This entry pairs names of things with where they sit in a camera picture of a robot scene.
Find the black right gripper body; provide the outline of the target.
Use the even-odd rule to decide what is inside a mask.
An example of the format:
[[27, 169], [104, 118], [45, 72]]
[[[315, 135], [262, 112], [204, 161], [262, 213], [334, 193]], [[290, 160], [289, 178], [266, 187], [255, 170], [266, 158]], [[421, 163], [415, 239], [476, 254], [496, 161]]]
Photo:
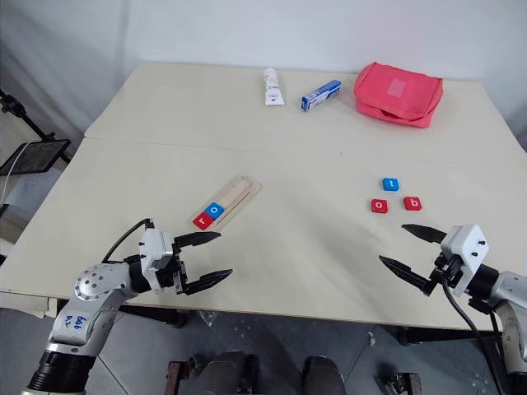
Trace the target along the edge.
[[440, 253], [434, 262], [435, 268], [430, 275], [432, 287], [441, 285], [443, 281], [446, 281], [447, 286], [454, 289], [463, 275], [461, 269], [463, 264], [464, 262], [459, 255], [446, 256], [444, 253]]

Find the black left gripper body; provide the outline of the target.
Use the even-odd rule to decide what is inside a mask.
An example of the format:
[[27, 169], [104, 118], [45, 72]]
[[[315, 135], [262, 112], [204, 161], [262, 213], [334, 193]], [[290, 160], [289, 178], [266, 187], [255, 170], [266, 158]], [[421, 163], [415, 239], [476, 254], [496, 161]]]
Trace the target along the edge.
[[188, 246], [188, 236], [174, 238], [172, 254], [156, 270], [156, 278], [161, 288], [174, 287], [176, 293], [189, 295], [188, 277], [184, 262], [180, 259], [181, 249]]

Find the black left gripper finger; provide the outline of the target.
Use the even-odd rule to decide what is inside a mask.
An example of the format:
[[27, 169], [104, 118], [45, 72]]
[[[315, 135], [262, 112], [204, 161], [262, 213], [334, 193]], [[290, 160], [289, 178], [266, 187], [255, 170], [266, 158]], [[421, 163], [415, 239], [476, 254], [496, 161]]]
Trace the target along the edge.
[[203, 290], [212, 288], [217, 283], [225, 280], [232, 273], [232, 269], [226, 269], [203, 275], [196, 281], [185, 284], [183, 287], [183, 293], [186, 295], [193, 295]]
[[215, 231], [199, 231], [175, 237], [175, 249], [179, 252], [182, 248], [206, 244], [222, 234]]

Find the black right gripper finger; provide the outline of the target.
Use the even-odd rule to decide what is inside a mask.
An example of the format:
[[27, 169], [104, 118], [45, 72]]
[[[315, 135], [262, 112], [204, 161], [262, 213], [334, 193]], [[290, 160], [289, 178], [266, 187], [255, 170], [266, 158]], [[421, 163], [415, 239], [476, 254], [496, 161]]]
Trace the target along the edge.
[[379, 259], [395, 276], [417, 287], [424, 295], [429, 296], [431, 294], [431, 282], [413, 272], [409, 266], [382, 255], [379, 256]]
[[425, 240], [428, 243], [441, 244], [446, 237], [446, 233], [425, 225], [417, 224], [403, 224], [402, 228], [419, 239]]

